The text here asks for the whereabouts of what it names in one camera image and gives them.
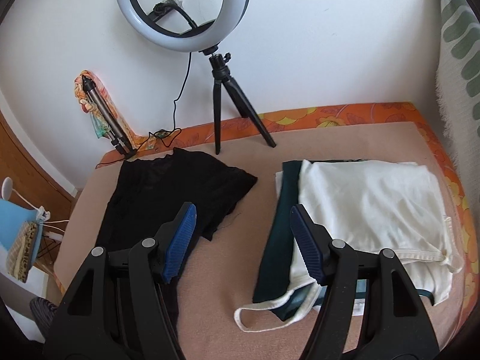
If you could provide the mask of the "wooden door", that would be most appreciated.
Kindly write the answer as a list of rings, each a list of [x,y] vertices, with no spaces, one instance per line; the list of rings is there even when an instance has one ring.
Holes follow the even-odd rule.
[[[35,207],[50,212],[52,226],[63,232],[74,198],[37,163],[1,115],[1,182],[10,177],[13,188]]]

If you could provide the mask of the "orange floral bed sheet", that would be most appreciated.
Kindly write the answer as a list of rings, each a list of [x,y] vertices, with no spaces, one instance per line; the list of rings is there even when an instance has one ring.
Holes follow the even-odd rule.
[[[442,321],[450,317],[454,309],[460,311],[460,321],[470,316],[478,298],[479,261],[475,229],[464,191],[459,178],[452,169],[439,141],[431,127],[421,116],[420,112],[411,103],[378,103],[353,104],[344,106],[324,106],[304,108],[289,111],[276,111],[263,115],[263,120],[271,133],[294,131],[309,128],[347,128],[360,125],[387,125],[394,123],[398,127],[414,124],[419,136],[423,137],[442,169],[444,180],[448,186],[448,201],[455,207],[454,230],[460,234],[463,242],[461,257],[466,270],[460,274],[461,285],[451,291],[447,301],[434,306],[433,314]],[[174,149],[187,150],[190,147],[208,143],[212,139],[213,127],[211,124],[188,127],[179,137],[168,139],[161,145],[154,139],[154,148],[144,151],[154,151],[158,158],[170,155]]]

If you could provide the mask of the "black shirt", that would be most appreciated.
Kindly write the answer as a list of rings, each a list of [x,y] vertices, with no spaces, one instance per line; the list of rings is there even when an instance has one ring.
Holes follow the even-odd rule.
[[[125,162],[96,244],[109,252],[129,249],[154,236],[189,202],[197,209],[196,227],[186,250],[190,254],[199,239],[212,239],[257,180],[210,154],[180,148],[163,158]]]

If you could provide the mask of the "white green patterned curtain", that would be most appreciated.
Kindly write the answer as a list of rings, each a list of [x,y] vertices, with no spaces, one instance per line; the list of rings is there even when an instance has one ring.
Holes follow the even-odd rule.
[[[479,19],[467,0],[439,0],[437,89],[454,161],[468,194],[479,197]]]

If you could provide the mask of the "white desk lamp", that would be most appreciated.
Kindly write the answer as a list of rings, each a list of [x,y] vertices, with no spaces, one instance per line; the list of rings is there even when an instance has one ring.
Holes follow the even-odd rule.
[[[9,176],[6,177],[1,183],[1,198],[3,200],[9,201],[11,199],[11,194],[16,194],[16,196],[23,202],[26,203],[30,208],[37,212],[37,219],[43,221],[48,221],[50,219],[49,211],[46,211],[45,208],[41,205],[36,207],[30,203],[25,197],[23,197],[13,186],[13,180]]]

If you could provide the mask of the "blue chair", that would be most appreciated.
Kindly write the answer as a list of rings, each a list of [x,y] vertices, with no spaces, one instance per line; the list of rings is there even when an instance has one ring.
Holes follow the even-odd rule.
[[[25,283],[36,259],[40,224],[37,212],[1,199],[1,245],[7,274]]]

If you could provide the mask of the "dark green folded garment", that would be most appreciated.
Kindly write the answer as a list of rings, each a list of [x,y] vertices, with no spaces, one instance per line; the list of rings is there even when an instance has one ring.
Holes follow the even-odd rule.
[[[321,287],[307,272],[290,230],[290,210],[299,203],[300,160],[282,164],[280,193],[272,227],[259,265],[253,304],[272,312],[281,328],[320,309],[329,289]]]

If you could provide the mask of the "grey folded tripod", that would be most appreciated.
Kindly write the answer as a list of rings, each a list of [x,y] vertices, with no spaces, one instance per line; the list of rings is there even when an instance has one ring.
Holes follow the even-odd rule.
[[[132,158],[137,150],[134,149],[126,132],[120,127],[116,117],[110,111],[95,82],[85,75],[81,76],[81,81],[87,101],[93,107],[93,111],[98,113],[95,125],[102,133],[102,136],[108,138],[115,149],[125,158]]]

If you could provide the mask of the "colourful floral scarf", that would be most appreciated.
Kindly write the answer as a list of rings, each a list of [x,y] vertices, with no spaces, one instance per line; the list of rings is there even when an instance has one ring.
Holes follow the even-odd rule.
[[[120,141],[119,135],[114,131],[114,127],[108,123],[105,116],[101,112],[100,107],[95,103],[93,99],[90,99],[84,89],[83,78],[92,80],[95,84],[97,95],[103,100],[105,109],[109,111],[111,118],[118,125],[117,130],[121,130],[124,136],[129,140],[134,150],[150,150],[155,146],[154,137],[140,136],[134,133],[131,127],[128,125],[122,114],[117,110],[116,105],[112,101],[110,94],[103,85],[103,82],[92,72],[83,70],[80,75],[74,80],[74,94],[81,110],[89,115],[89,118],[94,126],[94,132],[97,138],[108,138],[111,141]]]

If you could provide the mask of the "black mini tripod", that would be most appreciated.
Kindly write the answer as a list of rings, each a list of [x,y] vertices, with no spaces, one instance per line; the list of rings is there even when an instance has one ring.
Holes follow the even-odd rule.
[[[233,105],[237,108],[239,115],[243,119],[250,119],[257,131],[262,135],[267,145],[274,148],[277,144],[273,140],[267,128],[261,121],[259,115],[248,100],[246,94],[242,91],[239,83],[231,76],[227,63],[231,59],[230,53],[225,55],[217,53],[218,46],[212,46],[202,51],[208,56],[211,65],[211,73],[214,79],[212,98],[214,114],[214,138],[215,152],[217,155],[221,152],[221,91],[225,89]]]

